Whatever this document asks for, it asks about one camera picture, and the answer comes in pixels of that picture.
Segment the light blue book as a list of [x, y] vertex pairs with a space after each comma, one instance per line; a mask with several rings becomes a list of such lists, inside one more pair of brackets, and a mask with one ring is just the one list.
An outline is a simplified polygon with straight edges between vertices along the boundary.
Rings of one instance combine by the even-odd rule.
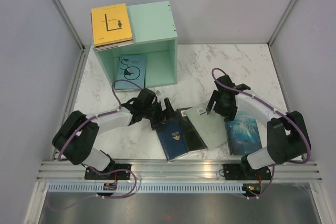
[[122, 55], [119, 59], [114, 87], [116, 90], [136, 90], [145, 86], [146, 55]]

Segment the black file folder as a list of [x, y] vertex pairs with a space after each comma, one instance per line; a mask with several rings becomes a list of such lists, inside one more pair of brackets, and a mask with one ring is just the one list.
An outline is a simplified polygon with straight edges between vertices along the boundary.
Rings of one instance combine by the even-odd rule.
[[177, 109], [186, 149], [189, 153], [205, 150], [207, 149], [207, 146], [186, 115], [188, 109], [190, 109], [190, 107]]

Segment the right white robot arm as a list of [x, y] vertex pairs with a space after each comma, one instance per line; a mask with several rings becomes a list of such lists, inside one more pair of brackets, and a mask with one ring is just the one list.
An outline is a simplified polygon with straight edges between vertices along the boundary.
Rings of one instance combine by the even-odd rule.
[[236, 85], [229, 75], [214, 79], [213, 91], [206, 112], [219, 114], [226, 125], [242, 127], [238, 112], [243, 111], [267, 129], [266, 147], [245, 154], [241, 158], [240, 173], [247, 179], [258, 174], [259, 169], [283, 163], [297, 163], [297, 157], [305, 155], [306, 163], [311, 155], [311, 143], [303, 116], [298, 111], [287, 112], [256, 96], [249, 86]]

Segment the yellow book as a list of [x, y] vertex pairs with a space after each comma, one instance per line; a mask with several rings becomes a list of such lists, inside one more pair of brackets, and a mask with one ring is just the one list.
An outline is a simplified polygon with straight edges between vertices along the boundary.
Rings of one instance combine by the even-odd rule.
[[96, 48], [133, 43], [132, 28], [125, 3], [91, 10], [92, 40]]

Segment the blue ocean cover book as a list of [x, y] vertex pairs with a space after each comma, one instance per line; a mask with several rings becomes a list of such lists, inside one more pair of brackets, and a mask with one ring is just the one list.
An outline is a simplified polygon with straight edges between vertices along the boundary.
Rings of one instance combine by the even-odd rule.
[[262, 148], [257, 121], [245, 111], [225, 123], [230, 155], [245, 156]]

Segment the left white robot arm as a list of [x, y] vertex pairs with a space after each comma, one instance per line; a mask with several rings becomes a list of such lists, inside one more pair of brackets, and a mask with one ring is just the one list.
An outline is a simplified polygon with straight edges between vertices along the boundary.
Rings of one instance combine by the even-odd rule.
[[164, 104], [165, 109], [162, 109], [156, 94], [144, 88], [137, 97], [109, 111], [94, 115], [73, 111], [52, 140], [54, 148], [59, 151], [58, 160], [83, 165], [101, 178], [110, 179], [115, 172], [115, 161], [104, 151], [94, 148], [97, 136], [143, 119], [150, 121], [152, 130], [161, 130], [169, 119], [176, 117], [168, 98], [164, 99]]

